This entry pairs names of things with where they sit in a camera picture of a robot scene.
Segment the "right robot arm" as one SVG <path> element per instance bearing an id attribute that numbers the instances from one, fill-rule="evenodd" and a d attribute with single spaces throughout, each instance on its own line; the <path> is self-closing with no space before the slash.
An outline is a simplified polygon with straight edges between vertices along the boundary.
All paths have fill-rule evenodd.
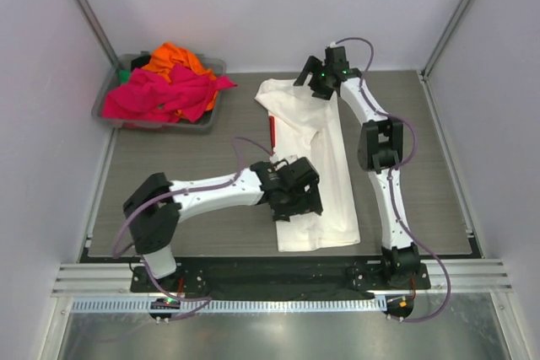
<path id="1" fill-rule="evenodd" d="M 354 113 L 360 124 L 359 165 L 368 174 L 381 219 L 381 279 L 389 288 L 408 286 L 421 260 L 401 191 L 401 167 L 408 162 L 403 157 L 405 121 L 384 110 L 360 70 L 341 57 L 309 56 L 294 84 L 307 85 L 318 99 L 337 95 Z"/>

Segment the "white t shirt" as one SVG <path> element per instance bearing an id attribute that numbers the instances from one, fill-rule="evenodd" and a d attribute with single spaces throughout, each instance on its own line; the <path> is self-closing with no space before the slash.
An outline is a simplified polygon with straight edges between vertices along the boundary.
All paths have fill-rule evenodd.
<path id="1" fill-rule="evenodd" d="M 358 218 L 338 113 L 338 97 L 312 96 L 292 80 L 268 79 L 255 100 L 273 119 L 273 151 L 278 159 L 306 157 L 320 176 L 322 214 L 276 222 L 280 252 L 314 251 L 360 242 Z"/>

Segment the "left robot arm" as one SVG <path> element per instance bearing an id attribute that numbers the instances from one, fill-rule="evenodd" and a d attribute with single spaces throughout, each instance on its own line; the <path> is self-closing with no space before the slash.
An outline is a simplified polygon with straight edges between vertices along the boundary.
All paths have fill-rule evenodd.
<path id="1" fill-rule="evenodd" d="M 179 223 L 230 207 L 267 204 L 274 222 L 323 212 L 320 175 L 309 159 L 273 164 L 256 162 L 231 175 L 204 180 L 168 180 L 150 175 L 123 203 L 123 213 L 136 253 L 148 268 L 150 281 L 163 292 L 179 283 L 171 250 Z"/>

